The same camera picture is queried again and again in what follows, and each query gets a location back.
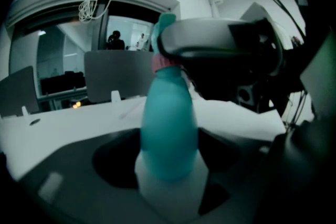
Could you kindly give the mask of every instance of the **black cable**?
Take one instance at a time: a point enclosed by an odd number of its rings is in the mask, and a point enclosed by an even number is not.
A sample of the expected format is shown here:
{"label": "black cable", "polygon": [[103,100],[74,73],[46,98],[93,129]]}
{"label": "black cable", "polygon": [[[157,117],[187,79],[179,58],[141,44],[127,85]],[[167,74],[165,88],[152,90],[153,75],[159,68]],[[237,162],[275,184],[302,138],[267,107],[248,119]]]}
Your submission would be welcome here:
{"label": "black cable", "polygon": [[298,112],[299,112],[300,105],[301,105],[301,102],[302,102],[302,100],[303,100],[303,96],[304,96],[304,94],[305,94],[305,93],[302,91],[302,92],[301,92],[301,95],[300,95],[300,100],[299,100],[299,103],[298,103],[298,107],[296,108],[295,114],[294,114],[292,120],[290,121],[289,126],[293,126],[293,124],[294,124],[294,121],[295,121],[296,115],[297,115]]}
{"label": "black cable", "polygon": [[293,102],[292,102],[292,100],[290,100],[290,98],[288,96],[287,96],[287,100],[290,103],[290,106],[293,106]]}
{"label": "black cable", "polygon": [[303,103],[302,103],[301,110],[300,110],[300,112],[299,112],[299,114],[298,114],[298,117],[297,117],[297,119],[296,119],[296,120],[294,120],[294,124],[296,124],[296,123],[297,123],[297,121],[298,121],[298,119],[300,118],[300,115],[301,115],[301,112],[302,112],[302,110],[303,110],[303,107],[305,106],[306,97],[307,97],[307,94],[305,94],[305,95],[304,95],[304,100],[303,100]]}
{"label": "black cable", "polygon": [[294,20],[293,16],[289,13],[289,11],[286,9],[286,7],[283,5],[283,3],[280,0],[273,0],[285,13],[287,13],[287,15],[291,18],[291,20],[293,21],[293,23],[295,24],[296,28],[298,29],[303,41],[305,41],[306,36],[304,35],[303,31],[301,30],[301,28],[299,27],[299,25],[296,23],[296,21]]}

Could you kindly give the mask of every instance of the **robotic arm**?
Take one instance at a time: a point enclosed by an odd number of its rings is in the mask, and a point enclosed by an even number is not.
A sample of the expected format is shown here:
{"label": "robotic arm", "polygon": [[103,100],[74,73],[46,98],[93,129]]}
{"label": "robotic arm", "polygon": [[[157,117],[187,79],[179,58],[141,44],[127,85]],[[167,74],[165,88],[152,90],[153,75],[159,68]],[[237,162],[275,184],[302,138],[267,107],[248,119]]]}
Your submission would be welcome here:
{"label": "robotic arm", "polygon": [[[283,4],[274,1],[294,21]],[[298,48],[283,50],[275,23],[263,7],[253,3],[238,21],[176,22],[159,37],[160,52],[182,61],[195,89],[205,99],[233,101],[257,113],[272,109],[271,100],[282,115],[288,95],[304,90],[300,74],[330,30],[328,13],[317,11],[322,3],[295,1],[307,33],[304,36],[299,29],[304,44]]]}

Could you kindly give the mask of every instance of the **plastic bottle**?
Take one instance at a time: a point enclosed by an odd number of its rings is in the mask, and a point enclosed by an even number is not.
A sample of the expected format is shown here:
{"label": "plastic bottle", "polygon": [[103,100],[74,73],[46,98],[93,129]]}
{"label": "plastic bottle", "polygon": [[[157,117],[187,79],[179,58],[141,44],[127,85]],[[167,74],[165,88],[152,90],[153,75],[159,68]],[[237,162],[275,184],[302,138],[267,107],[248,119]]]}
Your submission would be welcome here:
{"label": "plastic bottle", "polygon": [[162,14],[155,24],[152,46],[156,77],[146,100],[141,127],[143,160],[155,177],[177,180],[194,166],[198,148],[198,130],[192,99],[181,66],[159,54],[157,38],[176,20],[173,14]]}

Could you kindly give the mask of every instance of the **white table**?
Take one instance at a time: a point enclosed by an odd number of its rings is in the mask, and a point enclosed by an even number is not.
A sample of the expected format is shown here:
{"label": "white table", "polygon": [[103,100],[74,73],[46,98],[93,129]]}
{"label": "white table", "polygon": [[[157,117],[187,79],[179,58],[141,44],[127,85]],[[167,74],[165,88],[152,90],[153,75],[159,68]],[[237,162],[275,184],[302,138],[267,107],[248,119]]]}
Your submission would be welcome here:
{"label": "white table", "polygon": [[[69,143],[141,126],[146,97],[44,112],[31,116],[40,121],[28,126],[23,117],[2,119],[0,148],[7,167],[20,180],[51,153]],[[225,132],[272,141],[285,127],[276,110],[256,114],[231,102],[193,100],[199,127],[220,135]]]}

